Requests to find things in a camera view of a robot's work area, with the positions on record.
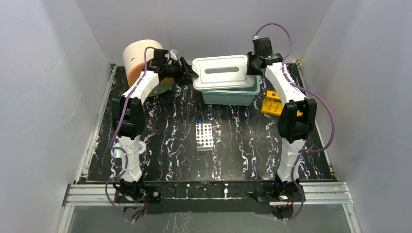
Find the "white bin lid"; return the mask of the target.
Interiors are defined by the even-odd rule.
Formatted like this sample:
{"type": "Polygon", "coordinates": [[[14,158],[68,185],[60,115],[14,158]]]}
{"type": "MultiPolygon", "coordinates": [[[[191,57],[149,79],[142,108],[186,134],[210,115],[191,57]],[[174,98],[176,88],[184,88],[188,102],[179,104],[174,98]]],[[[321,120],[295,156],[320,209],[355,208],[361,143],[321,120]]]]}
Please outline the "white bin lid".
{"type": "Polygon", "coordinates": [[[255,83],[253,76],[246,74],[245,55],[196,58],[191,64],[199,76],[192,79],[198,91],[249,88],[255,83]]]}

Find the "yellow test tube rack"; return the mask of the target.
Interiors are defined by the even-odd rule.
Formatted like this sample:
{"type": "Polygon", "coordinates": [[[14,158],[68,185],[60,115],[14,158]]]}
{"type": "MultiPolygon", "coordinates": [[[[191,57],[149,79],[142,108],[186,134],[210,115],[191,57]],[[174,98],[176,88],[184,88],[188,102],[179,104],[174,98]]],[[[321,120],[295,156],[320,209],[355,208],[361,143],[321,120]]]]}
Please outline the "yellow test tube rack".
{"type": "Polygon", "coordinates": [[[261,113],[280,116],[283,110],[280,96],[275,91],[266,91],[266,96],[262,101],[261,113]]]}

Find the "clear well plate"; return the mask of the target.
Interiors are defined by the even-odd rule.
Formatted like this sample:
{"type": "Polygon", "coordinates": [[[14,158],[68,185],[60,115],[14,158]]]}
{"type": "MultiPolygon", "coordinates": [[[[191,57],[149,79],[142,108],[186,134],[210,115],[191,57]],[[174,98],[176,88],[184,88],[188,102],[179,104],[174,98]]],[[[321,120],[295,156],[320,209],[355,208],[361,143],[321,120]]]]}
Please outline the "clear well plate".
{"type": "Polygon", "coordinates": [[[198,154],[204,154],[214,149],[214,135],[211,123],[199,122],[196,129],[196,149],[198,154]]]}

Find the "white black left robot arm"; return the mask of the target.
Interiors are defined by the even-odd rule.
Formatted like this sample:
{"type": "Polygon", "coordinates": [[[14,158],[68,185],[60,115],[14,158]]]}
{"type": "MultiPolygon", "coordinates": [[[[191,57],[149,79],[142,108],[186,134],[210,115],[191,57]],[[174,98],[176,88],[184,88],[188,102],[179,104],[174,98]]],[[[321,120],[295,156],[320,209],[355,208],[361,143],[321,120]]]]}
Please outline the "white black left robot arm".
{"type": "Polygon", "coordinates": [[[172,78],[177,85],[188,85],[199,77],[184,57],[177,59],[168,50],[147,47],[143,58],[144,67],[137,80],[119,99],[112,100],[115,133],[109,148],[112,157],[122,161],[117,178],[126,183],[137,183],[142,176],[139,157],[145,147],[140,136],[146,127],[143,104],[149,94],[165,78],[172,78]]]}

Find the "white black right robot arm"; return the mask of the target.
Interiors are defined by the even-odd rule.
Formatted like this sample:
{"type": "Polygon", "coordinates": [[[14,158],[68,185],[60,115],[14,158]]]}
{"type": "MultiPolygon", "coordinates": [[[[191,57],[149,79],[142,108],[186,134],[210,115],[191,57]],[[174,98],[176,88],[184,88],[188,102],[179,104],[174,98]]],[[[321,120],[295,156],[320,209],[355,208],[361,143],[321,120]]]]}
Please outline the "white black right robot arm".
{"type": "Polygon", "coordinates": [[[286,201],[293,194],[288,182],[295,183],[299,178],[299,157],[314,128],[317,102],[294,86],[283,57],[273,52],[269,38],[254,35],[252,42],[253,50],[247,53],[246,73],[266,78],[283,105],[277,123],[278,133],[282,137],[281,161],[277,170],[281,183],[274,187],[274,196],[286,201]]]}

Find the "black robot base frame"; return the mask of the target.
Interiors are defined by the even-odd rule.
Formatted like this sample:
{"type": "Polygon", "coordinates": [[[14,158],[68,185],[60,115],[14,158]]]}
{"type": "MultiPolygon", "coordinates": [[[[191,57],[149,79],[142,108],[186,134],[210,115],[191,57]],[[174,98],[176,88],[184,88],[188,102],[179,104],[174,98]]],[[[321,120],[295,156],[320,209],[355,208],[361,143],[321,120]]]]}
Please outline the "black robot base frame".
{"type": "Polygon", "coordinates": [[[306,201],[300,181],[113,182],[115,203],[142,204],[150,215],[254,212],[291,217],[306,201]]]}

